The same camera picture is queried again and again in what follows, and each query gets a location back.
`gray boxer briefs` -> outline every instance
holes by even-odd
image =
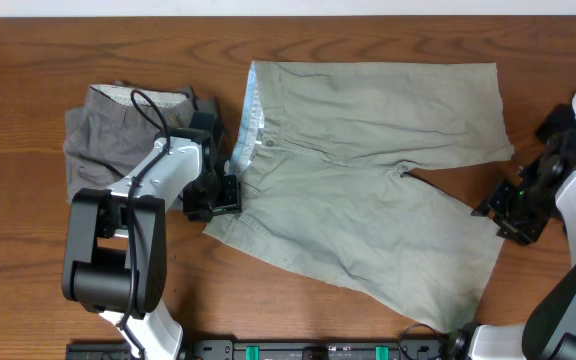
[[[205,233],[449,331],[502,239],[405,172],[509,160],[496,66],[254,62],[232,166],[243,212]]]
[[[192,97],[190,88],[183,90]],[[191,99],[170,106],[158,103],[156,93],[152,94],[171,127],[188,126],[195,111]],[[142,109],[159,122],[151,107]],[[105,189],[121,179],[121,174],[130,173],[150,153],[158,131],[131,105],[121,104],[90,87],[84,106],[66,112],[63,149],[68,201],[81,188]],[[181,209],[181,202],[175,201],[171,208]]]

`light green shorts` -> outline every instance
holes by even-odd
[[[472,320],[502,239],[404,173],[512,153],[494,64],[254,62],[232,159],[243,212],[205,233],[452,330]]]

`wooden table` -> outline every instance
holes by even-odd
[[[534,130],[576,91],[576,17],[0,19],[0,359],[60,359],[71,341],[119,338],[61,294],[64,111],[89,84],[191,84],[219,98],[236,134],[254,59],[496,62],[514,160],[418,172],[474,206],[540,152]],[[413,323],[224,246],[183,214],[167,221],[164,299],[191,337],[387,338]],[[569,267],[560,223],[533,246],[506,242],[477,319],[525,321]]]

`green connector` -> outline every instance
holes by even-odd
[[[246,348],[246,360],[259,360],[259,346],[248,346]]]
[[[375,360],[388,360],[388,347],[387,346],[377,346],[375,349],[377,356]]]

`black cable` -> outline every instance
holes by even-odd
[[[146,164],[146,166],[144,166],[141,171],[139,171],[139,173],[134,176],[130,181],[130,188],[128,189],[128,198],[126,201],[126,212],[127,212],[127,219],[126,219],[126,227],[128,228],[128,251],[130,252],[130,292],[129,292],[129,296],[128,296],[128,307],[126,309],[126,312],[124,312],[124,316],[122,316],[121,320],[119,320],[119,322],[116,324],[117,328],[119,328],[119,330],[124,331],[126,333],[126,336],[128,336],[130,339],[130,341],[135,344],[135,346],[137,346],[137,348],[140,351],[140,354],[143,355],[143,347],[141,346],[141,344],[139,344],[139,342],[136,340],[136,338],[134,338],[134,336],[132,335],[132,333],[130,332],[130,330],[126,327],[126,323],[128,322],[128,318],[130,318],[130,315],[132,314],[135,305],[136,305],[136,297],[137,297],[137,245],[136,245],[136,240],[135,240],[135,209],[134,209],[134,204],[133,204],[133,198],[135,196],[135,192],[137,191],[137,188],[139,188],[141,180],[144,178],[144,176],[146,176],[146,174],[148,173],[148,171],[150,171],[150,169],[155,166],[155,164],[161,160],[161,158],[163,158],[164,156],[166,156],[166,154],[168,154],[168,151],[170,150],[170,131],[168,130],[168,123],[166,123],[166,120],[164,119],[163,114],[161,113],[161,111],[159,111],[159,108],[157,107],[157,105],[155,105],[155,103],[146,95],[144,94],[142,91],[134,89],[130,92],[130,100],[132,101],[133,106],[135,107],[135,109],[137,109],[137,111],[146,119],[148,120],[148,122],[150,122],[151,124],[155,125],[158,129],[161,129],[159,126],[157,126],[156,124],[154,124],[154,122],[152,121],[152,119],[150,119],[139,107],[139,104],[137,104],[137,101],[135,100],[135,94],[138,94],[139,96],[141,96],[144,100],[146,100],[146,102],[148,102],[148,104],[150,104],[150,106],[152,106],[152,108],[155,110],[155,113],[157,113],[157,116],[159,116],[159,120],[161,121],[161,124],[163,126],[163,131],[164,131],[164,135],[166,137],[166,143],[164,144],[163,148],[161,149],[161,151],[159,152],[159,154],[157,154],[150,162],[148,162],[148,164]]]
[[[437,333],[437,331],[435,331],[435,329],[431,328],[430,326],[426,325],[426,324],[413,324],[410,325],[406,328],[406,330],[404,330],[403,333],[401,333],[401,335],[399,336],[399,351],[401,351],[401,354],[408,360],[415,360],[413,358],[411,358],[408,355],[408,351],[404,350],[403,346],[401,345],[401,341],[404,340],[404,337],[406,336],[406,334],[408,334],[408,332],[412,329],[416,329],[416,328],[420,328],[420,327],[424,327],[426,329],[430,329],[430,331],[432,331],[433,335],[435,336],[435,338],[442,344],[442,346],[444,345],[444,340],[441,338],[441,336],[439,336],[439,333]]]
[[[101,160],[93,159],[91,157],[88,157],[88,156],[82,155],[82,154],[74,155],[74,157],[76,157],[80,160],[90,161],[90,162],[95,163],[97,165],[101,165],[101,166],[105,167],[106,169],[108,169],[108,171],[110,171],[111,173],[115,174],[116,176],[119,176],[120,178],[125,176],[119,170],[117,170],[114,166],[112,166],[106,162],[103,162]]]

